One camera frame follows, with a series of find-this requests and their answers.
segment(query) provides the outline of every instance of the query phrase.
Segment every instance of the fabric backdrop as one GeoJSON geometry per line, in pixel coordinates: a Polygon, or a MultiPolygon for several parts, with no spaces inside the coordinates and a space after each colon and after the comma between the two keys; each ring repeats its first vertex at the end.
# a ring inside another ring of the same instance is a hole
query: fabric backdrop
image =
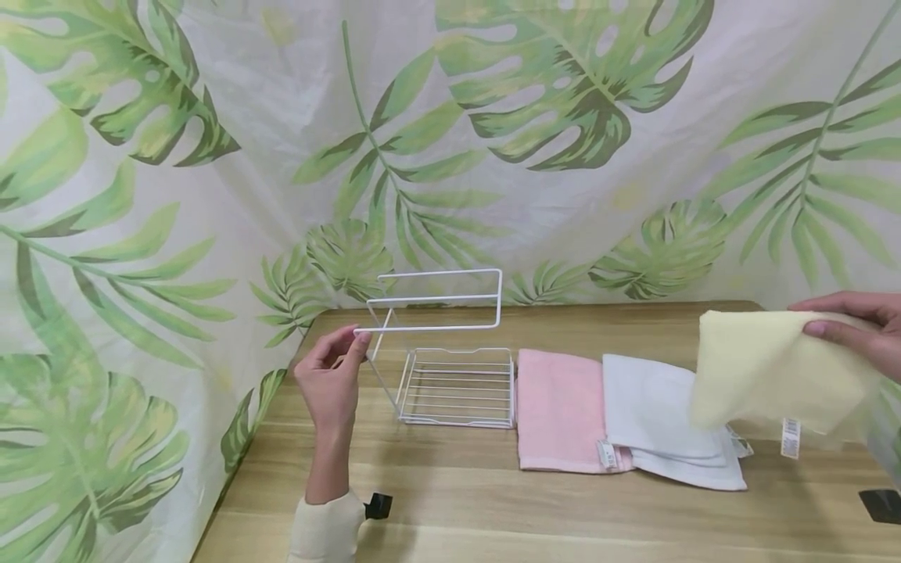
{"type": "MultiPolygon", "coordinates": [[[[379,274],[901,289],[900,5],[4,0],[0,560],[188,561],[305,329],[379,274]]],[[[901,481],[897,386],[875,422],[901,481]]]]}

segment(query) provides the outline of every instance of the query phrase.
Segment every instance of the fingernail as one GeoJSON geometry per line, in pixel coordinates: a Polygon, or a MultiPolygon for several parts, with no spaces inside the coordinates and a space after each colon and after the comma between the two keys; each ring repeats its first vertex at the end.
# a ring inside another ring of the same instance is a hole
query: fingernail
{"type": "Polygon", "coordinates": [[[804,333],[810,336],[823,336],[826,334],[826,323],[822,321],[809,322],[804,327],[804,333]]]}

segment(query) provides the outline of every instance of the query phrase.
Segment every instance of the white metal rack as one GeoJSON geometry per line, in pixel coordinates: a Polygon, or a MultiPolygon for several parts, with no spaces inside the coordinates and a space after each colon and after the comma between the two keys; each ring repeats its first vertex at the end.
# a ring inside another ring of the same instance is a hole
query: white metal rack
{"type": "Polygon", "coordinates": [[[394,406],[397,419],[407,424],[437,424],[441,426],[472,426],[480,428],[513,428],[515,421],[514,361],[508,348],[480,347],[473,350],[450,350],[443,347],[411,347],[407,337],[415,333],[436,331],[477,331],[493,329],[501,322],[501,292],[504,273],[498,268],[386,274],[378,280],[387,285],[405,279],[417,281],[421,277],[466,277],[490,283],[491,293],[459,295],[401,295],[369,299],[366,306],[374,327],[359,328],[378,334],[369,353],[369,364],[388,400],[394,406]],[[399,322],[397,309],[422,304],[477,304],[487,302],[495,310],[494,319],[472,324],[434,324],[406,326],[399,322]],[[377,308],[385,312],[381,321],[377,308]],[[396,393],[388,389],[378,368],[378,354],[387,334],[400,333],[406,351],[404,367],[396,393]]]}

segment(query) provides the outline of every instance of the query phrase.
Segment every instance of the wooden tabletop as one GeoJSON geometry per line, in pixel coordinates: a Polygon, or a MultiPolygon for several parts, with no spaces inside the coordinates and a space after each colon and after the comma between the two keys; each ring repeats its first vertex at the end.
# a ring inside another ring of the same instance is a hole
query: wooden tabletop
{"type": "MultiPolygon", "coordinates": [[[[701,313],[756,308],[739,302],[509,308],[492,331],[420,333],[408,343],[534,348],[589,358],[610,352],[693,369],[701,313]]],[[[328,331],[368,323],[366,315],[323,314],[298,355],[328,331]]],[[[488,315],[404,311],[404,321],[449,324],[488,315]]],[[[392,336],[379,352],[385,373],[399,371],[402,358],[400,337],[392,336]]],[[[407,426],[395,420],[369,368],[361,370],[360,385],[351,486],[363,500],[373,491],[394,497],[389,519],[363,525],[360,563],[901,561],[901,529],[873,522],[858,498],[860,490],[890,487],[862,447],[842,453],[802,449],[794,461],[779,456],[775,441],[752,440],[756,455],[742,461],[749,487],[743,493],[684,486],[641,471],[523,472],[515,431],[407,426]]],[[[752,427],[737,429],[755,438],[752,427]]],[[[312,443],[303,399],[287,378],[195,563],[283,563],[312,443]]]]}

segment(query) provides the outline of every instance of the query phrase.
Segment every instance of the care label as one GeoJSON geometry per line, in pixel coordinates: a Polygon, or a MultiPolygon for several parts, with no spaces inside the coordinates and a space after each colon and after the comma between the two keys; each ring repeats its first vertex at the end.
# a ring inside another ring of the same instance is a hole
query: care label
{"type": "Polygon", "coordinates": [[[607,469],[616,467],[616,449],[607,440],[597,441],[597,455],[601,457],[601,463],[607,469]]]}
{"type": "Polygon", "coordinates": [[[732,426],[726,424],[726,430],[729,431],[729,435],[733,439],[735,453],[738,454],[739,459],[749,458],[754,455],[754,448],[751,447],[747,440],[739,436],[738,432],[732,429],[732,426]]]}
{"type": "Polygon", "coordinates": [[[801,423],[790,419],[782,419],[782,455],[786,458],[798,459],[801,454],[801,423]]]}

